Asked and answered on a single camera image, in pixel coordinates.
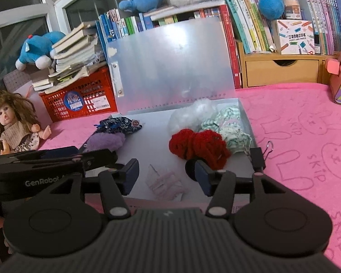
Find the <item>red knitted scrunchie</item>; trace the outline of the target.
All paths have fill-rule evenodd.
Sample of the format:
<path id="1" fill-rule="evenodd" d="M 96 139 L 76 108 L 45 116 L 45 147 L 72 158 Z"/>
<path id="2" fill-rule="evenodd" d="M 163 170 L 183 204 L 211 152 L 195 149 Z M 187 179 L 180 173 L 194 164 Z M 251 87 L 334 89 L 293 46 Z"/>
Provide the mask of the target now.
<path id="1" fill-rule="evenodd" d="M 200 158 L 212 170 L 223 169 L 231 157 L 231 151 L 227 148 L 221 135 L 210 129 L 201 132 L 182 129 L 172 135 L 169 141 L 169 150 L 184 160 Z"/>

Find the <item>navy floral scrunchie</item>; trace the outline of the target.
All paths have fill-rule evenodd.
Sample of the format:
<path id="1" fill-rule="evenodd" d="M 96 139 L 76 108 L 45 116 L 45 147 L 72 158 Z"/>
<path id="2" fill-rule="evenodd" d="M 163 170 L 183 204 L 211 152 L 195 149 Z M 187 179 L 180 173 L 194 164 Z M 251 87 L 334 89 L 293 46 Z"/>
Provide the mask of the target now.
<path id="1" fill-rule="evenodd" d="M 139 120 L 132 120 L 126 116 L 101 120 L 100 124 L 97 124 L 96 127 L 95 133 L 122 133 L 124 135 L 132 134 L 142 129 Z"/>

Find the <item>small white patterned box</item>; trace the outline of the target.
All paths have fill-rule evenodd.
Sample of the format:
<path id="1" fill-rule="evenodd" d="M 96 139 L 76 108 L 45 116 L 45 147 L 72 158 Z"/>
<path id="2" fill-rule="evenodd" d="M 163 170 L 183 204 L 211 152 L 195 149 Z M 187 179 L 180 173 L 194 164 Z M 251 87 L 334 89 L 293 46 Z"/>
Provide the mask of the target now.
<path id="1" fill-rule="evenodd" d="M 273 41 L 281 55 L 314 55 L 314 29 L 308 20 L 271 21 Z"/>

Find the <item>green checkered scrunchie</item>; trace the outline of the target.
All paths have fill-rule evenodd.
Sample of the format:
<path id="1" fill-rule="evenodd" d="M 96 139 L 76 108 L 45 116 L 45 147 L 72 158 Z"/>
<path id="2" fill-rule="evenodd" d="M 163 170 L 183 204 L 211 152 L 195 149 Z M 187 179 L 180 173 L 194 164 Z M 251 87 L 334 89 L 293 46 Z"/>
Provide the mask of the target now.
<path id="1" fill-rule="evenodd" d="M 253 140 L 244 130 L 240 109 L 235 105 L 221 109 L 215 116 L 202 122 L 201 130 L 212 130 L 221 135 L 228 151 L 232 154 L 249 153 Z"/>

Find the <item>row of upright books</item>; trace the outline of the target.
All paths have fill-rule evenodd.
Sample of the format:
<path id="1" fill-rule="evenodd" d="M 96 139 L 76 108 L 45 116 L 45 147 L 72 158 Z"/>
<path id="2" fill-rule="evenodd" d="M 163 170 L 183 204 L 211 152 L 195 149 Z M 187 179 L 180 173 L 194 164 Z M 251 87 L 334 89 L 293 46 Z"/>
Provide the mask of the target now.
<path id="1" fill-rule="evenodd" d="M 315 55 L 334 56 L 341 50 L 341 0 L 283 0 L 283 3 L 285 11 L 277 20 L 312 22 Z M 179 8 L 164 0 L 160 8 L 145 13 L 128 12 L 128 18 L 120 17 L 119 10 L 113 9 L 98 20 L 107 62 L 107 43 L 156 27 L 209 17 L 219 17 L 222 21 L 235 88 L 242 88 L 238 41 L 242 42 L 245 54 L 278 53 L 272 20 L 261 15 L 251 0 L 212 0 Z"/>

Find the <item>translucent plastic file box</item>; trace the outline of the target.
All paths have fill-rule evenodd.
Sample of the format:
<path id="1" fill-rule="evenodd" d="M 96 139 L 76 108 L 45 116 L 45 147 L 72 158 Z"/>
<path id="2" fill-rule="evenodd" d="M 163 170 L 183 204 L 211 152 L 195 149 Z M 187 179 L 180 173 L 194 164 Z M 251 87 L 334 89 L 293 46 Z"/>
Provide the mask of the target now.
<path id="1" fill-rule="evenodd" d="M 182 21 L 142 31 L 106 45 L 117 116 L 139 120 L 142 129 L 129 135 L 118 161 L 135 158 L 139 177 L 125 202 L 138 208 L 205 208 L 210 198 L 185 172 L 185 161 L 169 150 L 168 122 L 179 108 L 209 99 L 217 110 L 232 105 L 241 112 L 244 130 L 252 128 L 237 99 L 227 42 L 219 17 Z M 146 185 L 148 166 L 175 173 L 187 192 L 180 201 L 157 200 Z"/>

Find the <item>black binder clips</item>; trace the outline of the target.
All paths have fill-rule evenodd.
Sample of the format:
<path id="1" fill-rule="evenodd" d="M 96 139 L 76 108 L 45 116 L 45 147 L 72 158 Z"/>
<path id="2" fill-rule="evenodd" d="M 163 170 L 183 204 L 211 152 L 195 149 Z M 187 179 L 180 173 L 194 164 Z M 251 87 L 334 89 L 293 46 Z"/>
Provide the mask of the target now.
<path id="1" fill-rule="evenodd" d="M 266 148 L 252 147 L 249 150 L 249 158 L 255 173 L 263 173 L 266 168 L 266 159 L 273 151 L 273 142 L 268 141 Z"/>

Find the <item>pink white paper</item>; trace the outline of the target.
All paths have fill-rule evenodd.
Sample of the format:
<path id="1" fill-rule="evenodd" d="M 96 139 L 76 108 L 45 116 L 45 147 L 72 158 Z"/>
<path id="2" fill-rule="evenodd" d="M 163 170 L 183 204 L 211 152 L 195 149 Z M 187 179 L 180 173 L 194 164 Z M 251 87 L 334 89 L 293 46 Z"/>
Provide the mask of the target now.
<path id="1" fill-rule="evenodd" d="M 180 201 L 187 192 L 173 171 L 152 164 L 148 166 L 145 182 L 156 199 L 161 201 Z"/>

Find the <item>stack of books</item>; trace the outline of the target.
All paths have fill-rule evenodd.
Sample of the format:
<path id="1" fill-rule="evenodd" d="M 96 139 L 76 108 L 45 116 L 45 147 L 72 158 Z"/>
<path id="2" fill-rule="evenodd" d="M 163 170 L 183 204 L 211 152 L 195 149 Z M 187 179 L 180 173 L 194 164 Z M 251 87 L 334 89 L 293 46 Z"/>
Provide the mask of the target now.
<path id="1" fill-rule="evenodd" d="M 97 21 L 82 22 L 53 45 L 56 52 L 52 65 L 34 73 L 32 86 L 36 92 L 54 92 L 105 64 Z"/>

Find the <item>pink bunny print blanket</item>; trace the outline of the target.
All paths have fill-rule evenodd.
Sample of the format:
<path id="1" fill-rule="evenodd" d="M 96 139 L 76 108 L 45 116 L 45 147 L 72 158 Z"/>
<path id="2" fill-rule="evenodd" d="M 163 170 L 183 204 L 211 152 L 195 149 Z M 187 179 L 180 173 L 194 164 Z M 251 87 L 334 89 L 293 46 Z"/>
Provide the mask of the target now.
<path id="1" fill-rule="evenodd" d="M 236 93 L 254 144 L 273 151 L 266 174 L 323 208 L 333 231 L 315 272 L 341 269 L 341 105 L 322 84 L 278 84 Z"/>

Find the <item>white fluffy scrunchie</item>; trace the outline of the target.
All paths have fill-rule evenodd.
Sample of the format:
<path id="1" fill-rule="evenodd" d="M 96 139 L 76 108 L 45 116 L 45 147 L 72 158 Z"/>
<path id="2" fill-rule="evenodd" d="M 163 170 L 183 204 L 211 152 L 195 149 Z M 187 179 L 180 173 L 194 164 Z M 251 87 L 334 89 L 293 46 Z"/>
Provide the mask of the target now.
<path id="1" fill-rule="evenodd" d="M 200 99 L 188 107 L 176 109 L 170 116 L 168 130 L 171 135 L 183 129 L 198 131 L 202 122 L 215 116 L 216 106 L 209 99 Z"/>

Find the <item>wooden drawer organizer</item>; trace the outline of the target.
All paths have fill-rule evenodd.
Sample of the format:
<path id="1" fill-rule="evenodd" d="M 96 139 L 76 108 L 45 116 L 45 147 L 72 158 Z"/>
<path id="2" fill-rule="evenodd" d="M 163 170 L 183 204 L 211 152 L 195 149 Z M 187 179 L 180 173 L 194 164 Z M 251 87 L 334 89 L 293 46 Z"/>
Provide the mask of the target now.
<path id="1" fill-rule="evenodd" d="M 328 84 L 330 74 L 325 61 L 337 58 L 336 55 L 245 54 L 242 42 L 238 41 L 237 46 L 243 88 L 281 83 Z"/>

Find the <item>black round puck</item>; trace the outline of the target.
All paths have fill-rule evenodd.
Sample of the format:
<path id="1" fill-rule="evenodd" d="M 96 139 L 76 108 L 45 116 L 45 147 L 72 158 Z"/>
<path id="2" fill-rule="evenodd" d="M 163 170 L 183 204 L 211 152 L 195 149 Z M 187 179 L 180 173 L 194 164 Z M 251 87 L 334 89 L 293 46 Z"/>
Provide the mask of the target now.
<path id="1" fill-rule="evenodd" d="M 192 181 L 197 181 L 195 177 L 195 164 L 196 162 L 201 161 L 200 158 L 192 158 L 186 161 L 185 163 L 185 172 L 187 173 L 187 176 L 192 180 Z"/>

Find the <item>red plastic crate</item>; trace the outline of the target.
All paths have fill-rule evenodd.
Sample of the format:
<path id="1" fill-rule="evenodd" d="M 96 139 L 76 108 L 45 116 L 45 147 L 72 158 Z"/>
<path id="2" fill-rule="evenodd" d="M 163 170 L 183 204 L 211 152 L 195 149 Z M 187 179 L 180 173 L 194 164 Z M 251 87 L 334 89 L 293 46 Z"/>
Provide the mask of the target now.
<path id="1" fill-rule="evenodd" d="M 39 96 L 53 122 L 117 111 L 108 67 L 51 94 Z"/>

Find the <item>blue plush toy left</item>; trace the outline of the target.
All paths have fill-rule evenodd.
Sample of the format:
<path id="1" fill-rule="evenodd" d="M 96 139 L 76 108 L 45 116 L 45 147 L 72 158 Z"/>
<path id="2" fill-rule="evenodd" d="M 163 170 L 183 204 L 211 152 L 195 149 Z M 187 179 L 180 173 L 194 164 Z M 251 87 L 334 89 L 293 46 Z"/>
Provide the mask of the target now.
<path id="1" fill-rule="evenodd" d="M 44 70 L 52 65 L 56 52 L 53 45 L 62 40 L 65 34 L 60 31 L 52 31 L 42 36 L 29 35 L 24 41 L 20 56 L 15 62 L 19 71 L 26 69 L 27 65 L 35 65 L 39 70 Z"/>

